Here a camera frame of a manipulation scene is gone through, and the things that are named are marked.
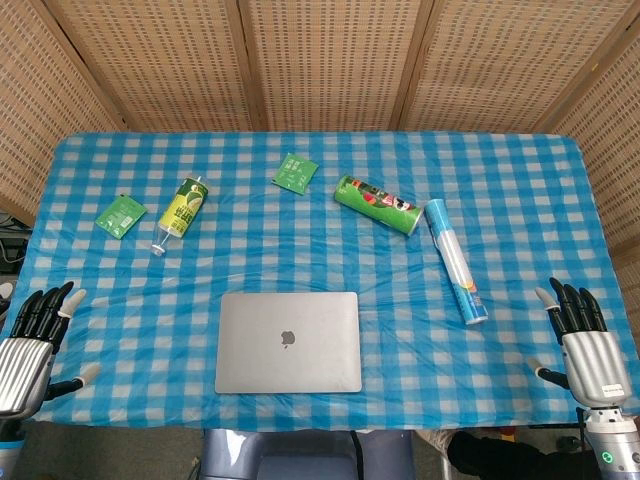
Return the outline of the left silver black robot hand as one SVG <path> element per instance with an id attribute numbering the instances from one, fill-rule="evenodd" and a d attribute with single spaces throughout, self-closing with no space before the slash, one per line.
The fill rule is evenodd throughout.
<path id="1" fill-rule="evenodd" d="M 95 380 L 101 366 L 91 364 L 78 376 L 53 383 L 55 359 L 86 291 L 67 282 L 34 292 L 23 303 L 9 336 L 1 342 L 1 419 L 24 420 L 43 403 L 76 392 Z"/>

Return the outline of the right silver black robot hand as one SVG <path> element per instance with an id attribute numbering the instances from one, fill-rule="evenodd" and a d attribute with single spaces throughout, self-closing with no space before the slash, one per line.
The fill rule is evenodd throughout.
<path id="1" fill-rule="evenodd" d="M 553 294 L 543 288 L 535 293 L 561 347 L 565 371 L 553 371 L 533 357 L 527 360 L 529 368 L 542 380 L 570 391 L 588 409 L 621 407 L 632 396 L 631 379 L 597 300 L 589 290 L 554 277 L 549 283 Z"/>

